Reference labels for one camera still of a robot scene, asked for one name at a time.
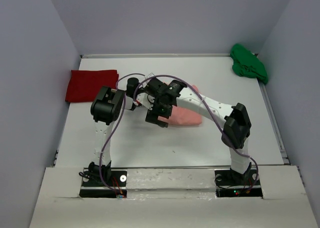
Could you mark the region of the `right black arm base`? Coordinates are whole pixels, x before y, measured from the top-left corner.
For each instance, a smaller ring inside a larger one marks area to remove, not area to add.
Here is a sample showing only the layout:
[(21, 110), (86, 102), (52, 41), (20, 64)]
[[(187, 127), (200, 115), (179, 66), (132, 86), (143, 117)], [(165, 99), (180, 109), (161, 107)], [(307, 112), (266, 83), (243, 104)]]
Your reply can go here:
[(260, 181), (257, 180), (255, 185), (248, 191), (256, 178), (256, 169), (249, 172), (245, 181), (236, 182), (231, 177), (230, 170), (216, 170), (214, 183), (216, 186), (217, 198), (239, 198), (239, 197), (263, 197)]

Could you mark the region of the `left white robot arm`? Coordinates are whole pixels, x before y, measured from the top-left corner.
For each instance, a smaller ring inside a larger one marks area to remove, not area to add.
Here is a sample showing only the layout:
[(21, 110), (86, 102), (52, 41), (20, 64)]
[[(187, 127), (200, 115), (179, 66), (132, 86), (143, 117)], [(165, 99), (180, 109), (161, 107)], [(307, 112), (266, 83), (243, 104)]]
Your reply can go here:
[(96, 132), (94, 158), (82, 176), (101, 186), (108, 186), (112, 180), (111, 138), (124, 110), (133, 111), (142, 106), (147, 109), (147, 123), (166, 128), (169, 125), (167, 119), (176, 105), (172, 86), (158, 78), (152, 77), (141, 84), (138, 78), (131, 77), (126, 83), (125, 90), (103, 86), (90, 108)]

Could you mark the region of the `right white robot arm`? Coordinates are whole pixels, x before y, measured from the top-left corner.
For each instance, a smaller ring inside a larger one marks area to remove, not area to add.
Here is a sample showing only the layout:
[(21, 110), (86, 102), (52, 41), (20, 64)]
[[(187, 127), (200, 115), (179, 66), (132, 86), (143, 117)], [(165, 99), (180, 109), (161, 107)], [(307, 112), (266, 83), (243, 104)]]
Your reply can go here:
[(175, 107), (188, 109), (214, 121), (222, 131), (222, 142), (229, 148), (230, 179), (235, 184), (242, 184), (248, 179), (252, 167), (248, 153), (252, 124), (243, 104), (224, 104), (199, 94), (179, 80), (166, 84), (157, 78), (151, 79), (139, 92), (137, 101), (148, 109), (146, 122), (160, 127), (167, 127), (168, 123), (158, 118), (169, 118)]

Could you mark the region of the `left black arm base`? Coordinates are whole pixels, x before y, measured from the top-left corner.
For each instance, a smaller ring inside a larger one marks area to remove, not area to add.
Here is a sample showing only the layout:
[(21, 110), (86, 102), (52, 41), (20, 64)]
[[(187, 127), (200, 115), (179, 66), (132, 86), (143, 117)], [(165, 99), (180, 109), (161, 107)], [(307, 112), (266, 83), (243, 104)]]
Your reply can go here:
[(126, 198), (127, 196), (127, 171), (113, 170), (111, 177), (103, 179), (99, 174), (91, 174), (88, 170), (78, 173), (82, 178), (79, 196), (81, 198)]

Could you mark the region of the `pink t-shirt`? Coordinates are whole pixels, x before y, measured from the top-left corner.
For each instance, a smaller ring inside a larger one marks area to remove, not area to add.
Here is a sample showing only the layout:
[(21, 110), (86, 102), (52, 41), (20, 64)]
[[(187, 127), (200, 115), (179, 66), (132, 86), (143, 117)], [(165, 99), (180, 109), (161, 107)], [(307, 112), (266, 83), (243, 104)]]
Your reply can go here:
[(169, 118), (158, 116), (159, 121), (168, 123), (170, 126), (199, 126), (203, 119), (200, 114), (182, 107), (172, 107)]

